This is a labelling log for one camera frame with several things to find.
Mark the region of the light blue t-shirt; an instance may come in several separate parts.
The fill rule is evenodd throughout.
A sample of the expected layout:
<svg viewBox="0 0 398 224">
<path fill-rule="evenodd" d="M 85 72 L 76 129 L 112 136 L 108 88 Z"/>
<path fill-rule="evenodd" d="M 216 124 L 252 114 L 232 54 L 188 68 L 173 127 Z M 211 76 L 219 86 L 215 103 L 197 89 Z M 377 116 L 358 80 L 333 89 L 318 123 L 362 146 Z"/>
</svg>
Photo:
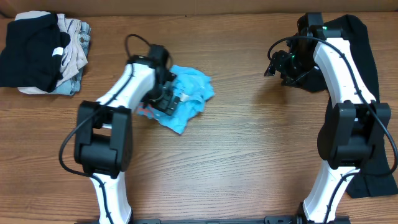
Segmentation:
<svg viewBox="0 0 398 224">
<path fill-rule="evenodd" d="M 215 92 L 211 77 L 195 68 L 174 65 L 171 72 L 177 76 L 172 84 L 174 95 L 180 98 L 176 110 L 167 115 L 151 105 L 143 107 L 143 104 L 140 104 L 136 114 L 155 119 L 177 134 L 183 134 L 188 121 L 198 113 L 204 112 L 206 102 Z"/>
</svg>

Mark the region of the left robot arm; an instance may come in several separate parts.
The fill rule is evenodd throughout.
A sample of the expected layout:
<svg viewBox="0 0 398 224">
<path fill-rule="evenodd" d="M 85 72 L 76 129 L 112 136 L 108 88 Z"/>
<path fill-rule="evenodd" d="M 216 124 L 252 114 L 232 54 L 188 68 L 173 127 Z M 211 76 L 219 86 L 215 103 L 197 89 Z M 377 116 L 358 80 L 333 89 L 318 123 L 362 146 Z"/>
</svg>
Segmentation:
<svg viewBox="0 0 398 224">
<path fill-rule="evenodd" d="M 98 200 L 98 223 L 132 223 L 125 172 L 132 156 L 132 113 L 151 106 L 171 115 L 180 102 L 172 90 L 175 75 L 162 45 L 151 44 L 146 56 L 130 56 L 124 73 L 96 101 L 78 109 L 74 158 L 92 181 Z"/>
</svg>

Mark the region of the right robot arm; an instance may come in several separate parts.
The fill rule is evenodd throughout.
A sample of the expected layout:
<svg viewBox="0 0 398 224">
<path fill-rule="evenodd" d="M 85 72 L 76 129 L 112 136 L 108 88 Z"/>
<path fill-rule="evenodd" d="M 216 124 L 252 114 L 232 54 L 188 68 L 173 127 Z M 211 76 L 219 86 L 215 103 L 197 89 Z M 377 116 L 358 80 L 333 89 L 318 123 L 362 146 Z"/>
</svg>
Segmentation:
<svg viewBox="0 0 398 224">
<path fill-rule="evenodd" d="M 297 33 L 286 37 L 288 51 L 268 50 L 265 76 L 280 73 L 282 84 L 308 91 L 326 88 L 331 110 L 318 133 L 322 164 L 309 195 L 296 215 L 267 216 L 266 223 L 349 223 L 336 209 L 353 179 L 364 174 L 378 147 L 392 141 L 391 109 L 368 90 L 351 53 L 351 32 L 326 24 L 319 12 L 297 22 Z"/>
</svg>

